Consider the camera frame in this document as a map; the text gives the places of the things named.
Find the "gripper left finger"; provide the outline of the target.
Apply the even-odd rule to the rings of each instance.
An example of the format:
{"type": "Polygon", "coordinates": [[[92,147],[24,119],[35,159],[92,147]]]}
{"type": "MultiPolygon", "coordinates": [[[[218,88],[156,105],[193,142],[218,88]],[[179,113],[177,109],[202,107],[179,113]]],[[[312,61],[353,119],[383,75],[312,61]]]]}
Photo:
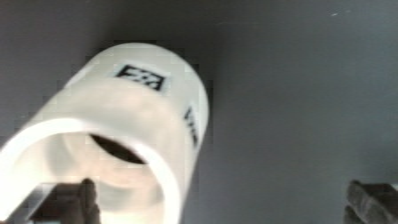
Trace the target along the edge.
{"type": "Polygon", "coordinates": [[[0,224],[101,224],[92,180],[40,185],[0,224]]]}

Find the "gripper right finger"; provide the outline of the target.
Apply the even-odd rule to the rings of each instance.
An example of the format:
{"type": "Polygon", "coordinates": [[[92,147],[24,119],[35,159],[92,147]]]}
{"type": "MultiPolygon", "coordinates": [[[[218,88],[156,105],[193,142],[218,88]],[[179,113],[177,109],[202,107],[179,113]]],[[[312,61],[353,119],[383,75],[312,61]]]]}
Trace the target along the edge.
{"type": "Polygon", "coordinates": [[[342,224],[398,224],[398,189],[387,183],[351,181],[342,224]]]}

